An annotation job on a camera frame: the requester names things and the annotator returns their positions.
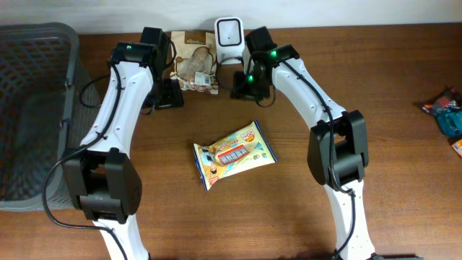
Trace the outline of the beige brown cookie pouch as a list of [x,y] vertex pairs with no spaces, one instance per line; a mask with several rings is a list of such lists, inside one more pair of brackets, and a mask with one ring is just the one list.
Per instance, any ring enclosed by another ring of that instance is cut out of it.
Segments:
[[217,95],[215,34],[205,30],[172,31],[171,40],[176,56],[170,78],[179,81],[182,91]]

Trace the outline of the yellow blue snack bag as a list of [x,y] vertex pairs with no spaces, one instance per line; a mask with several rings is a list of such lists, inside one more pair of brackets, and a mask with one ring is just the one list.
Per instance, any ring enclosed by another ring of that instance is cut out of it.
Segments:
[[213,144],[195,144],[193,153],[206,191],[223,178],[277,162],[257,120]]

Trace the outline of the black red snack packet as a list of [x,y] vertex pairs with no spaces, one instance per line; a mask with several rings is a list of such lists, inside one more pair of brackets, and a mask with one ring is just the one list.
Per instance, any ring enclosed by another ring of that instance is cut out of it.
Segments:
[[455,87],[447,87],[434,100],[422,106],[422,110],[433,116],[443,112],[461,110],[461,93]]

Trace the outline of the teal mouthwash bottle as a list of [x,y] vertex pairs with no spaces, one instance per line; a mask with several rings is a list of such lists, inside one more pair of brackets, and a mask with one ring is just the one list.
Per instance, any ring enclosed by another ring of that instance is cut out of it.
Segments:
[[441,112],[437,117],[438,125],[449,138],[461,135],[461,110],[447,110]]

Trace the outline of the orange tissue pack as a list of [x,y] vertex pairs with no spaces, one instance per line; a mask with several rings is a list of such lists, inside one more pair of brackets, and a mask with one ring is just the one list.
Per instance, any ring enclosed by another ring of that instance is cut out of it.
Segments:
[[459,139],[458,141],[451,144],[451,147],[460,157],[462,157],[462,139]]

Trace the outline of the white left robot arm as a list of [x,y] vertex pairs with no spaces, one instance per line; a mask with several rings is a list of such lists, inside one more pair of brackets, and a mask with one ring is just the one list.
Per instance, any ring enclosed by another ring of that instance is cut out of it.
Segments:
[[62,171],[76,209],[99,230],[112,259],[149,259],[136,220],[142,183],[130,160],[141,111],[184,105],[179,83],[164,79],[173,42],[145,27],[138,43],[118,43],[108,61],[110,82],[95,122],[77,149],[65,151]]

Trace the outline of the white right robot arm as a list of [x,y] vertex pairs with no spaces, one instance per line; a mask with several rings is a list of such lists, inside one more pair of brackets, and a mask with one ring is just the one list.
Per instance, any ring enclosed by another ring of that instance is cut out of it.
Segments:
[[307,163],[324,187],[336,228],[334,259],[373,259],[363,202],[369,164],[365,117],[333,101],[307,71],[290,45],[277,45],[266,27],[250,31],[244,44],[244,71],[232,90],[235,99],[258,102],[280,91],[310,130]]

